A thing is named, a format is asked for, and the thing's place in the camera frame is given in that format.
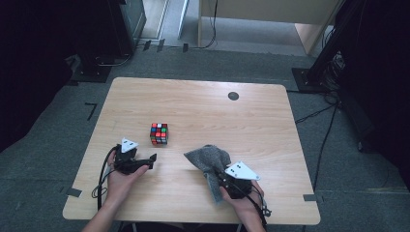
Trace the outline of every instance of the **person's left hand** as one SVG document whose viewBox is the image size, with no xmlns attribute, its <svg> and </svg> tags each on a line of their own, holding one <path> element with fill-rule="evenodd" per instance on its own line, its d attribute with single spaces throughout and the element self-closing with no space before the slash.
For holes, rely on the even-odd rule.
<svg viewBox="0 0 410 232">
<path fill-rule="evenodd" d="M 113 151 L 108 158 L 108 165 L 111 171 L 114 170 L 114 157 L 115 151 Z M 142 176 L 149 168 L 149 165 L 143 165 L 138 168 L 134 173 L 125 175 L 118 171 L 113 171 L 108 175 L 108 191 L 105 201 L 112 201 L 118 204 L 123 203 L 130 193 L 133 183 Z"/>
</svg>

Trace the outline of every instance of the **gray carpet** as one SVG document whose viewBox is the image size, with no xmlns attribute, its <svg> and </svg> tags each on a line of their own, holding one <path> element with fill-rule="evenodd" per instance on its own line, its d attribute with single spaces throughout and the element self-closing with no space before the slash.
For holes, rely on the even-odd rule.
<svg viewBox="0 0 410 232">
<path fill-rule="evenodd" d="M 64 192 L 73 183 L 114 77 L 273 83 L 297 90 L 291 68 L 309 68 L 313 62 L 273 54 L 183 53 L 170 47 L 157 52 L 152 46 L 114 67 L 106 83 L 63 87 L 27 136 L 0 154 L 0 231 L 79 231 L 85 225 L 87 221 L 62 217 Z M 288 96 L 295 119 L 328 106 L 321 95 Z M 93 106 L 86 102 L 97 104 L 89 121 Z M 327 110 L 297 125 L 312 181 L 332 114 Z M 357 151 L 356 135 L 342 108 L 323 151 L 316 193 L 322 199 L 318 225 L 270 225 L 269 231 L 410 231 L 410 194 L 397 169 L 378 154 Z"/>
</svg>

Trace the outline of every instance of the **human arm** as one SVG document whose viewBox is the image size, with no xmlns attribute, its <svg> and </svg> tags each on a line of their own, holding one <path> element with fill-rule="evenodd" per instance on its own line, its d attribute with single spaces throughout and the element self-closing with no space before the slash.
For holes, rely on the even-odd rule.
<svg viewBox="0 0 410 232">
<path fill-rule="evenodd" d="M 113 168 L 112 163 L 114 162 L 114 156 L 115 151 L 113 151 L 108 158 L 107 163 L 111 163 L 111 168 Z M 119 208 L 127 199 L 132 185 L 148 170 L 148 168 L 148 165 L 141 166 L 130 175 L 124 175 L 117 171 L 110 173 L 108 175 L 108 191 L 106 199 L 102 203 L 102 207 L 97 211 L 82 231 L 108 231 Z"/>
<path fill-rule="evenodd" d="M 252 181 L 252 184 L 263 196 L 264 192 L 257 182 Z M 265 232 L 261 218 L 249 199 L 246 197 L 242 199 L 232 199 L 224 187 L 220 187 L 220 192 L 222 193 L 223 199 L 232 205 L 238 219 L 247 228 L 248 232 Z M 261 205 L 259 194 L 257 192 L 252 191 L 249 194 L 249 197 L 259 206 Z"/>
</svg>

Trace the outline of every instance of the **person's right hand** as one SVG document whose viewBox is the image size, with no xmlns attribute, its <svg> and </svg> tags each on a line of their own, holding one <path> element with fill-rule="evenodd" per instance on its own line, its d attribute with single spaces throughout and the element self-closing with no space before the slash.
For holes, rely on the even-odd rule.
<svg viewBox="0 0 410 232">
<path fill-rule="evenodd" d="M 254 187 L 252 187 L 252 192 L 249 194 L 249 197 L 260 207 L 262 203 L 259 198 L 259 194 L 254 188 L 257 188 L 262 196 L 264 195 L 264 192 L 262 188 L 257 184 L 257 182 L 251 182 Z M 238 216 L 242 224 L 247 228 L 248 232 L 265 232 L 260 216 L 249 199 L 247 199 L 246 197 L 242 199 L 232 199 L 224 187 L 220 187 L 220 192 L 222 193 L 223 200 L 232 205 L 236 212 L 236 215 Z"/>
</svg>

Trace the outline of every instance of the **white marker tag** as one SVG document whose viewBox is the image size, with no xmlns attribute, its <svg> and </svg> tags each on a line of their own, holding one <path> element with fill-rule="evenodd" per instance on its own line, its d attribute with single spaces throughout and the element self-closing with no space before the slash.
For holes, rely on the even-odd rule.
<svg viewBox="0 0 410 232">
<path fill-rule="evenodd" d="M 128 151 L 130 151 L 131 149 L 134 149 L 138 146 L 139 144 L 136 142 L 132 142 L 130 140 L 128 140 L 127 138 L 123 138 L 122 142 L 121 142 L 121 152 L 122 153 L 126 153 Z"/>
<path fill-rule="evenodd" d="M 225 173 L 235 179 L 260 180 L 260 177 L 241 161 L 238 161 L 226 168 Z"/>
</svg>

